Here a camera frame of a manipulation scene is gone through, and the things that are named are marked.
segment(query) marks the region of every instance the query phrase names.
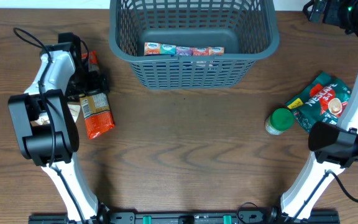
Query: gray basket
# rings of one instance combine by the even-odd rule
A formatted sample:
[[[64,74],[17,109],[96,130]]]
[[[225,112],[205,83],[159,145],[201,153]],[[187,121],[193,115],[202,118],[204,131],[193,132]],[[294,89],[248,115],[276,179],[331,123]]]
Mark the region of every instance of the gray basket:
[[[111,0],[111,50],[154,90],[230,87],[278,47],[272,0]],[[144,56],[144,43],[224,47],[222,56]]]

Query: green packet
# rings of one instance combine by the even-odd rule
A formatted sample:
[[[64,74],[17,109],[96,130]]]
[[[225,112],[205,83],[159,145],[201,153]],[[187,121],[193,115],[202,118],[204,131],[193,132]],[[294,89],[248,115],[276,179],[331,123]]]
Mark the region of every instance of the green packet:
[[[342,80],[322,72],[285,105],[300,126],[309,133],[317,121],[336,124],[347,106],[351,92]]]

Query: wooden table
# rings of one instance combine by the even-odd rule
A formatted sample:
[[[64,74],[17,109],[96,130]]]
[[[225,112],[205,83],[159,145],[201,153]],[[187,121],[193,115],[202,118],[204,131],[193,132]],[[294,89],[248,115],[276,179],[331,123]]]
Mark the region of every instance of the wooden table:
[[[39,49],[19,40],[19,26],[46,44],[72,31],[98,51],[111,80],[116,127],[89,140],[82,114],[78,155],[91,189],[111,208],[139,212],[235,210],[242,202],[275,203],[308,157],[298,124],[281,136],[265,118],[324,70],[353,86],[358,38],[312,24],[300,12],[278,12],[281,42],[230,89],[149,91],[108,45],[109,11],[0,9],[0,223],[25,223],[33,212],[65,212],[52,181],[17,146],[9,96],[32,82]],[[341,174],[358,197],[358,164]],[[358,223],[358,204],[333,182],[316,204],[335,208],[342,223]]]

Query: white wall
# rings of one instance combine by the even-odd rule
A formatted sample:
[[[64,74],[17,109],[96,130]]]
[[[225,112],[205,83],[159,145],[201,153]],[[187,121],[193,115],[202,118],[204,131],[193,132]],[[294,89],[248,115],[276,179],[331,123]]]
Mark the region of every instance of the white wall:
[[[273,1],[277,11],[300,11],[309,2],[309,0]],[[109,5],[110,0],[0,0],[0,8],[109,9]]]

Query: bottle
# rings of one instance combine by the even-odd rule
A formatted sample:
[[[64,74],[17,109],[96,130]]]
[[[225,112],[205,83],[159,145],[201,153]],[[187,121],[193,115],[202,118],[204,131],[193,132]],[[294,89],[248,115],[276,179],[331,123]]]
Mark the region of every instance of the bottle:
[[[290,110],[279,108],[265,121],[266,131],[273,135],[280,135],[292,127],[295,118]]]

